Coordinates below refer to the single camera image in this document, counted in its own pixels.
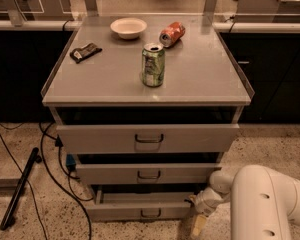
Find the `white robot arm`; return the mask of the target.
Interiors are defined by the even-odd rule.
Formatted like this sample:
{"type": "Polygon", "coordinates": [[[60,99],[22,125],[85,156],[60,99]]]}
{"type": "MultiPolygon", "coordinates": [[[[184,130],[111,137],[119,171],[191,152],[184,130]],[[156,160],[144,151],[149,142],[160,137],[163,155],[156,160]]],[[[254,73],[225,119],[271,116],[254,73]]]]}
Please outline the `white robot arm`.
{"type": "Polygon", "coordinates": [[[235,176],[215,171],[190,200],[196,210],[192,240],[202,240],[208,217],[226,202],[231,240],[292,240],[289,226],[300,226],[300,181],[260,165],[244,166],[235,176]]]}

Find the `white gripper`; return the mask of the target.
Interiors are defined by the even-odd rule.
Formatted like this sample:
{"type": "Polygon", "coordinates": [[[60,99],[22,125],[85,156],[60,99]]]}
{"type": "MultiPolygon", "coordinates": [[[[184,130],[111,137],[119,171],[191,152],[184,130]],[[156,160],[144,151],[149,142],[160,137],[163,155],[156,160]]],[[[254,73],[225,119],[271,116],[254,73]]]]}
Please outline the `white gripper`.
{"type": "Polygon", "coordinates": [[[199,213],[193,217],[190,236],[199,237],[207,222],[207,217],[209,217],[220,204],[229,202],[230,194],[219,193],[211,187],[207,187],[197,195],[189,195],[188,198],[199,213]]]}

